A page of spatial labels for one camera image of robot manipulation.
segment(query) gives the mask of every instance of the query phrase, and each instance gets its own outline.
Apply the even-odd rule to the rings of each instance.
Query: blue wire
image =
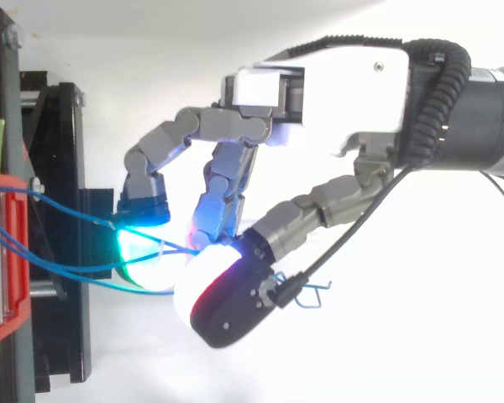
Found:
[[[0,186],[0,191],[6,191],[6,192],[10,192],[10,193],[23,193],[23,194],[26,194],[26,195],[29,195],[32,197],[38,197],[39,199],[41,199],[42,202],[51,205],[55,209],[60,210],[61,212],[69,214],[73,217],[80,218],[81,220],[92,222],[97,225],[103,225],[104,227],[111,228],[111,229],[124,230],[124,231],[127,231],[128,233],[133,233],[134,235],[138,235],[140,237],[150,239],[150,240],[157,242],[157,243],[163,242],[161,239],[158,239],[156,237],[152,237],[151,235],[148,235],[147,233],[142,233],[140,231],[137,231],[135,229],[129,228],[124,225],[116,225],[111,221],[103,220],[101,218],[90,216],[89,214],[85,214],[83,212],[77,212],[69,207],[62,206],[57,201],[54,201],[54,200],[50,199],[49,197],[38,193],[37,191],[31,191],[29,189],[20,189],[20,188],[16,188],[16,187],[7,187],[7,186]],[[171,248],[180,250],[181,252],[184,252],[187,254],[198,254],[198,251],[194,250],[194,249],[184,248],[184,247],[179,246],[179,245],[172,243],[172,242],[164,241],[164,243],[165,243],[165,245],[170,246]]]
[[[75,280],[75,281],[80,281],[84,283],[89,283],[89,284],[94,284],[94,285],[99,285],[101,287],[109,288],[111,290],[119,290],[119,291],[125,291],[125,292],[130,292],[133,294],[141,294],[143,296],[173,296],[174,291],[147,291],[147,290],[141,290],[141,289],[136,289],[136,288],[130,288],[130,287],[124,287],[121,285],[115,285],[111,283],[105,283],[104,281],[99,281],[99,280],[94,280],[94,279],[88,279],[87,277],[82,277],[80,275],[73,275],[72,273],[69,273],[68,271],[65,270],[58,270],[58,269],[51,269],[51,267],[45,267],[42,266],[38,263],[36,263],[30,256],[27,254],[23,254],[21,251],[15,249],[13,246],[8,244],[6,241],[0,239],[0,244],[8,249],[17,254],[18,256],[22,257],[23,259],[28,260],[32,264],[36,264],[42,269],[45,269],[47,271],[50,271],[52,273],[56,273],[57,275],[61,275],[62,277],[66,277],[67,279]]]
[[[54,263],[54,262],[50,262],[48,260],[44,260],[44,259],[40,258],[36,254],[33,254],[28,249],[26,249],[24,247],[24,245],[22,245],[19,241],[17,241],[17,239],[15,239],[14,237],[12,237],[11,234],[8,233],[2,227],[0,227],[0,233],[9,242],[11,242],[13,245],[15,245],[18,249],[20,249],[24,254],[30,256],[33,260],[36,260],[38,262],[38,264],[37,264],[38,266],[47,264],[47,265],[49,265],[51,267],[56,268],[57,270],[75,271],[77,273],[95,273],[95,272],[98,272],[98,271],[106,271],[106,270],[117,269],[117,268],[120,268],[120,267],[124,267],[124,266],[126,266],[128,264],[135,264],[135,263],[143,262],[145,260],[157,258],[159,256],[158,253],[154,253],[154,254],[148,254],[147,256],[143,256],[141,258],[132,259],[132,260],[129,260],[127,262],[102,264],[102,265],[99,265],[99,266],[81,266],[81,267],[79,267],[79,266],[69,266],[69,265],[66,265],[66,264],[57,264],[57,263]],[[164,254],[164,255],[166,255],[166,254],[182,254],[182,252],[179,251],[179,250],[164,250],[162,252],[162,254]]]

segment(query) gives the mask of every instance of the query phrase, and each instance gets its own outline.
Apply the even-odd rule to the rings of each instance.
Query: screw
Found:
[[[24,33],[23,29],[17,24],[10,24],[7,26],[4,35],[4,42],[13,50],[19,50],[23,47]]]
[[[84,92],[75,92],[75,104],[78,107],[86,106],[86,97],[84,95]]]
[[[32,178],[30,180],[30,189],[32,191],[37,191],[38,193],[40,193],[42,195],[44,195],[44,193],[45,193],[45,185],[43,185],[41,183],[41,181],[39,180],[39,178],[37,176],[35,178]],[[34,200],[36,202],[38,202],[39,198],[38,197],[34,197]]]

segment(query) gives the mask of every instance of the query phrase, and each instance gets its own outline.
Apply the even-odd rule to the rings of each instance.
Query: led light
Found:
[[[186,226],[177,221],[171,221],[154,227],[132,228],[177,244],[183,244],[183,240],[186,238]],[[123,230],[118,232],[118,245],[123,261],[161,251],[160,245],[157,242]],[[129,264],[123,268],[123,273],[135,284],[146,290],[167,290],[174,285],[177,273],[183,269],[185,264],[186,258],[184,254],[161,255],[159,258]]]
[[[228,245],[209,245],[181,271],[174,288],[174,307],[181,320],[191,326],[191,312],[202,293],[241,254]]]

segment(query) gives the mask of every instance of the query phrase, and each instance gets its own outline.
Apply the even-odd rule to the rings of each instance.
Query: black metal frame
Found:
[[[24,107],[24,142],[34,174],[45,195],[77,211],[110,218],[113,190],[87,190],[84,185],[80,90],[72,83],[40,88],[45,72],[21,73],[21,89],[39,91],[33,107]],[[101,264],[118,258],[112,231],[93,228],[41,202],[30,208],[30,245],[35,253],[61,264]],[[110,272],[97,278],[110,278]],[[49,273],[31,267],[32,280]],[[57,296],[32,299],[36,392],[50,391],[50,375],[69,374],[84,382],[92,372],[89,290],[87,284],[50,277]]]
[[[75,210],[110,218],[113,190],[85,189],[78,88],[72,83],[48,86],[44,72],[19,75],[18,51],[4,43],[11,24],[13,20],[0,9],[0,119],[6,122],[2,172],[27,182],[37,176],[47,196]],[[21,86],[24,91],[39,91],[35,105],[24,107],[22,113]],[[41,202],[29,205],[29,245],[44,259],[62,264],[119,259],[108,228],[79,222]],[[109,277],[110,272],[97,275]],[[88,287],[30,267],[31,280],[49,278],[56,296],[32,298],[32,320],[1,341],[0,402],[34,402],[36,390],[50,391],[52,374],[70,374],[71,383],[79,383],[91,373]]]

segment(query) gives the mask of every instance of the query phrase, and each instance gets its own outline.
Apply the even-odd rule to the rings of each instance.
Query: small metal clip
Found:
[[[279,283],[283,283],[284,281],[287,280],[287,277],[283,271],[279,271],[279,272],[275,273],[273,277]],[[328,285],[306,284],[305,285],[306,288],[313,288],[316,291],[316,297],[318,298],[318,304],[317,305],[304,305],[298,300],[298,298],[295,298],[296,304],[299,305],[302,309],[319,309],[322,306],[321,297],[319,296],[319,290],[329,290],[332,283],[333,283],[332,281],[329,281]]]

